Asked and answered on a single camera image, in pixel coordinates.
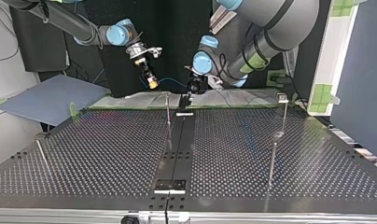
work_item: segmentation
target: optical breadboard table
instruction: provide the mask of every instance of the optical breadboard table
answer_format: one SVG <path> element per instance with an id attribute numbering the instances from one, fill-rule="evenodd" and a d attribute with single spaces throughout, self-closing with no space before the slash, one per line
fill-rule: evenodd
<path id="1" fill-rule="evenodd" d="M 377 168 L 303 111 L 283 116 L 87 111 L 0 165 L 0 209 L 377 215 Z M 156 194 L 164 181 L 184 193 Z"/>

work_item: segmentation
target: gray robotic arm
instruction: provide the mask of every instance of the gray robotic arm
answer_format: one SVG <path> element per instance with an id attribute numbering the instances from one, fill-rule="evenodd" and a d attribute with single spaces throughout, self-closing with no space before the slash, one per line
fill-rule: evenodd
<path id="1" fill-rule="evenodd" d="M 114 45 L 127 48 L 130 59 L 142 71 L 142 76 L 148 81 L 149 88 L 155 89 L 159 83 L 148 63 L 149 55 L 158 58 L 161 48 L 147 49 L 142 43 L 131 20 L 119 21 L 115 25 L 97 26 L 84 17 L 66 10 L 60 3 L 46 0 L 3 0 L 10 6 L 29 11 L 43 22 L 49 22 L 75 37 L 80 45 Z"/>
<path id="2" fill-rule="evenodd" d="M 234 61 L 215 54 L 218 41 L 204 36 L 192 65 L 191 93 L 197 93 L 205 75 L 219 77 L 224 83 L 240 88 L 248 74 L 262 69 L 272 57 L 298 46 L 312 31 L 319 12 L 319 0 L 217 0 L 227 10 L 247 18 L 263 31 L 253 44 L 243 46 Z"/>

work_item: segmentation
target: white wall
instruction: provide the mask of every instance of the white wall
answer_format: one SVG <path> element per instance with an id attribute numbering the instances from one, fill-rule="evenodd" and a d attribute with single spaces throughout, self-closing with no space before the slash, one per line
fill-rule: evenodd
<path id="1" fill-rule="evenodd" d="M 0 4 L 8 10 L 6 5 L 1 2 Z M 0 17 L 12 30 L 8 18 L 1 10 Z M 0 24 L 0 58 L 13 54 L 16 47 L 16 38 Z M 20 54 L 0 62 L 0 99 L 25 91 L 35 84 L 35 75 L 24 71 Z M 0 111 L 0 162 L 16 151 L 29 146 L 34 141 L 35 134 L 40 132 L 39 123 Z"/>

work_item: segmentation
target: metal clamp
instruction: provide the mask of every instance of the metal clamp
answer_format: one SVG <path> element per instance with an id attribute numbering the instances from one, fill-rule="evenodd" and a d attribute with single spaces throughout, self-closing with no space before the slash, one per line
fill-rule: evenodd
<path id="1" fill-rule="evenodd" d="M 130 54 L 130 59 L 134 59 L 138 56 L 141 56 L 145 53 L 153 54 L 154 58 L 159 58 L 162 52 L 162 48 L 150 48 L 146 49 L 143 43 L 136 43 L 127 48 L 127 53 Z"/>

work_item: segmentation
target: blue joint cap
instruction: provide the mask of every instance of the blue joint cap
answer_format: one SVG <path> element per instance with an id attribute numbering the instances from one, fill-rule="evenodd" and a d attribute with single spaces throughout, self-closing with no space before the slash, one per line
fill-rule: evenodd
<path id="1" fill-rule="evenodd" d="M 192 66 L 198 75 L 210 73 L 213 67 L 212 60 L 204 52 L 198 52 L 194 55 L 194 63 Z"/>
<path id="2" fill-rule="evenodd" d="M 130 41 L 130 34 L 123 25 L 112 25 L 106 32 L 107 40 L 115 46 L 124 46 Z"/>
<path id="3" fill-rule="evenodd" d="M 242 80 L 240 80 L 239 82 L 233 84 L 232 86 L 234 86 L 236 88 L 241 88 L 246 83 L 246 79 L 248 77 L 249 77 L 249 75 L 246 75 L 246 76 L 242 77 Z"/>
<path id="4" fill-rule="evenodd" d="M 117 25 L 133 25 L 133 22 L 130 19 L 125 19 L 125 20 L 119 21 Z"/>
<path id="5" fill-rule="evenodd" d="M 218 40 L 210 35 L 205 35 L 201 39 L 201 44 L 206 45 L 208 47 L 217 49 L 218 47 Z"/>
<path id="6" fill-rule="evenodd" d="M 235 11 L 238 7 L 241 6 L 244 0 L 217 0 L 223 7 L 229 11 Z"/>

